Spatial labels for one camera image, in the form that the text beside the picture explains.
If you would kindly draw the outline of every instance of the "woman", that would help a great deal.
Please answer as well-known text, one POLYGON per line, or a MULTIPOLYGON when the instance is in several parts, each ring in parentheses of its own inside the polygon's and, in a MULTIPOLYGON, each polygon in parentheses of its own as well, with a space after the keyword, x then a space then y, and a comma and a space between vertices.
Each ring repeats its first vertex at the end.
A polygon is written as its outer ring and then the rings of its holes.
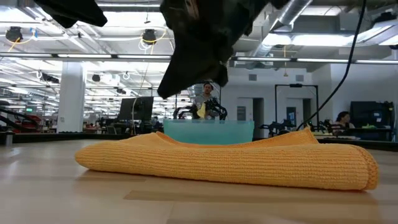
POLYGON ((349 122, 349 112, 342 111, 338 114, 336 122, 334 123, 333 133, 334 134, 344 134, 344 130, 348 128, 355 128, 353 124, 349 122))

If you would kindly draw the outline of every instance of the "black monitor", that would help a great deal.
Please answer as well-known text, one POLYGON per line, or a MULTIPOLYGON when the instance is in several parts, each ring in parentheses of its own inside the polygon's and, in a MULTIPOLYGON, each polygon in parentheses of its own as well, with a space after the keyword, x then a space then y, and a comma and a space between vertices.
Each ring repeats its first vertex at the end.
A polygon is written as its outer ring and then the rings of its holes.
MULTIPOLYGON (((120 113, 118 120, 131 120, 132 119, 132 106, 135 98, 122 99, 120 106, 120 113)), ((134 105, 134 119, 150 121, 152 117, 152 107, 154 98, 152 96, 145 96, 137 98, 134 105)))

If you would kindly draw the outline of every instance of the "wooden table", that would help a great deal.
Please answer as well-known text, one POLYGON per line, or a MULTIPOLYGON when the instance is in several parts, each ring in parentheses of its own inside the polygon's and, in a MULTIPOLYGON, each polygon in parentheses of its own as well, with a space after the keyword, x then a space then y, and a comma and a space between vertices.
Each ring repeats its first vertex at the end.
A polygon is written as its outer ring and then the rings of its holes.
POLYGON ((4 224, 398 223, 398 153, 371 151, 381 184, 340 192, 95 172, 74 152, 97 141, 0 148, 4 224))

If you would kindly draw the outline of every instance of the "plastic container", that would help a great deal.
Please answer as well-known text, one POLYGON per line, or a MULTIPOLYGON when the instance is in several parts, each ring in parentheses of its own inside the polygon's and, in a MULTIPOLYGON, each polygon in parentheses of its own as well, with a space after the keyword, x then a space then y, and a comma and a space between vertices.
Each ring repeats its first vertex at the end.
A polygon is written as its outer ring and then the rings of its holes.
POLYGON ((193 144, 226 145, 251 142, 253 121, 164 120, 164 132, 172 139, 193 144))

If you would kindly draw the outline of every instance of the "ceiling duct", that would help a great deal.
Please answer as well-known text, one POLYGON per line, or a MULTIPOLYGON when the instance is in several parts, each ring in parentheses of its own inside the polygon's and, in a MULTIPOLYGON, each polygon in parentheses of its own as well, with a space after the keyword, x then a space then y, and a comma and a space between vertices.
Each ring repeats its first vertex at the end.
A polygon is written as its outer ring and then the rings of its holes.
MULTIPOLYGON (((285 7, 283 7, 279 16, 273 22, 273 25, 270 26, 269 30, 267 30, 266 34, 270 31, 279 29, 281 27, 290 26, 293 27, 294 21, 303 13, 304 9, 311 4, 312 0, 291 0, 285 7)), ((271 49, 274 47, 273 45, 267 45, 262 43, 257 47, 256 50, 250 55, 250 57, 266 57, 271 49)), ((257 67, 259 62, 249 62, 247 64, 247 69, 254 69, 257 67)))

